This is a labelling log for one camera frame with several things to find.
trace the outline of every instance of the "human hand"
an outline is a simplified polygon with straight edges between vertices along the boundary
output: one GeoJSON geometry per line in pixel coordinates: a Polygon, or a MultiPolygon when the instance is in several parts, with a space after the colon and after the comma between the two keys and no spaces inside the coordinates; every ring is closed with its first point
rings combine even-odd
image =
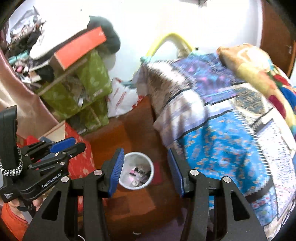
{"type": "MultiPolygon", "coordinates": [[[[38,211],[38,209],[40,208],[41,204],[43,203],[43,199],[42,197],[37,198],[36,200],[33,201],[33,205],[36,207],[36,211],[38,211]]],[[[25,219],[25,217],[23,216],[22,212],[20,210],[17,209],[17,207],[20,205],[20,202],[18,199],[14,199],[12,201],[10,201],[8,203],[11,211],[18,217],[20,217],[21,219],[25,219]]]]}

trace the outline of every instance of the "pink satin curtain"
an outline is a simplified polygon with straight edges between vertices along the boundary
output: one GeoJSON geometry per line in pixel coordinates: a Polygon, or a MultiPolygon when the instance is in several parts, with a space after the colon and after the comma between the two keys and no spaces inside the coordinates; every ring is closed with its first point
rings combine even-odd
{"type": "Polygon", "coordinates": [[[39,138],[58,122],[38,95],[30,91],[15,75],[0,50],[0,111],[17,105],[18,135],[39,138]]]}

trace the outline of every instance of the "silver screw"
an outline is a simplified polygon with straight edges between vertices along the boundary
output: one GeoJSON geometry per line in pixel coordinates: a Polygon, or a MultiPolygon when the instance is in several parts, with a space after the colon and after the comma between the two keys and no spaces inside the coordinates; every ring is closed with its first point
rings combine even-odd
{"type": "Polygon", "coordinates": [[[230,177],[223,177],[223,181],[226,182],[226,183],[230,183],[231,178],[230,177]]]}
{"type": "Polygon", "coordinates": [[[62,181],[63,183],[66,183],[67,181],[69,181],[69,177],[62,177],[62,178],[61,178],[61,181],[62,181]]]}
{"type": "Polygon", "coordinates": [[[191,171],[190,171],[190,174],[191,174],[192,176],[197,176],[197,175],[199,174],[199,172],[198,172],[198,170],[191,170],[191,171]]]}
{"type": "Polygon", "coordinates": [[[94,174],[96,175],[96,176],[99,176],[99,175],[102,175],[102,170],[95,170],[94,171],[94,174]]]}

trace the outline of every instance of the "blanket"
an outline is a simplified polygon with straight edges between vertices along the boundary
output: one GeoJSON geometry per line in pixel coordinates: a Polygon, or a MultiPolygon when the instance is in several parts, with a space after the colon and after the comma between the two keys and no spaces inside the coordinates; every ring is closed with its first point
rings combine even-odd
{"type": "Polygon", "coordinates": [[[296,138],[296,92],[269,55],[250,44],[217,50],[223,64],[260,91],[281,113],[296,138]]]}
{"type": "Polygon", "coordinates": [[[230,176],[274,237],[296,191],[296,142],[279,111],[217,54],[145,63],[135,76],[163,144],[208,177],[230,176]]]}

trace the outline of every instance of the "orange sleeve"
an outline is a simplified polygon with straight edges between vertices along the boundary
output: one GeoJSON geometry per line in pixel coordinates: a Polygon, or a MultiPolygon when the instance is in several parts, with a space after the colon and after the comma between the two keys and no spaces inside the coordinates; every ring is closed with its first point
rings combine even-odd
{"type": "Polygon", "coordinates": [[[28,228],[27,221],[16,216],[11,211],[7,203],[4,203],[4,206],[2,208],[1,218],[6,224],[6,226],[8,227],[8,229],[18,239],[18,241],[22,241],[22,238],[24,237],[24,234],[28,228]]]}

